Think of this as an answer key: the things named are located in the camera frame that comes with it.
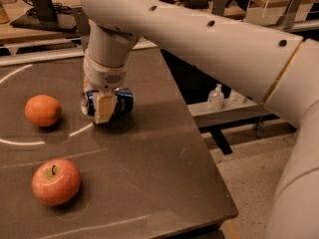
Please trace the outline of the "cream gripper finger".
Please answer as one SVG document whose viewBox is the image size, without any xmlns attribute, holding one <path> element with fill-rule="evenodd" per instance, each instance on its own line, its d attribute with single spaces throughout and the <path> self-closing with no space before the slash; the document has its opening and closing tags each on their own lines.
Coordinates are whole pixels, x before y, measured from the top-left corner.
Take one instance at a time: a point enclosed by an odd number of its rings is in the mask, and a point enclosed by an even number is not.
<svg viewBox="0 0 319 239">
<path fill-rule="evenodd" d="M 94 93 L 95 123 L 108 122 L 115 110 L 118 98 L 113 90 Z"/>
</svg>

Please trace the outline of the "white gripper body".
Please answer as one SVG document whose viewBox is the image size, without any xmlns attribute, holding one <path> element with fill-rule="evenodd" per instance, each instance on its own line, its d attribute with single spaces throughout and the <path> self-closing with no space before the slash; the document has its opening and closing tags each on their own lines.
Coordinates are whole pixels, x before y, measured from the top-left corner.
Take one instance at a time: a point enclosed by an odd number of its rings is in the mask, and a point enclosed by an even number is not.
<svg viewBox="0 0 319 239">
<path fill-rule="evenodd" d="M 89 53 L 85 53 L 84 62 L 84 86 L 87 89 L 102 91 L 105 89 L 119 88 L 125 81 L 128 65 L 119 68 L 110 68 L 95 62 Z"/>
</svg>

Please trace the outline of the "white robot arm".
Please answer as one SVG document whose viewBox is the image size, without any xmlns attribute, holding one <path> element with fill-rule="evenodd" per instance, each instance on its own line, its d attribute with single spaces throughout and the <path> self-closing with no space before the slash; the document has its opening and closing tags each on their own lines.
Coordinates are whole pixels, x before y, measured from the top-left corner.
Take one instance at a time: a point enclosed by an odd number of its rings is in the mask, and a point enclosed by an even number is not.
<svg viewBox="0 0 319 239">
<path fill-rule="evenodd" d="M 318 42 L 159 0 L 80 1 L 91 21 L 84 72 L 103 97 L 145 37 L 295 126 L 265 239 L 319 239 Z"/>
</svg>

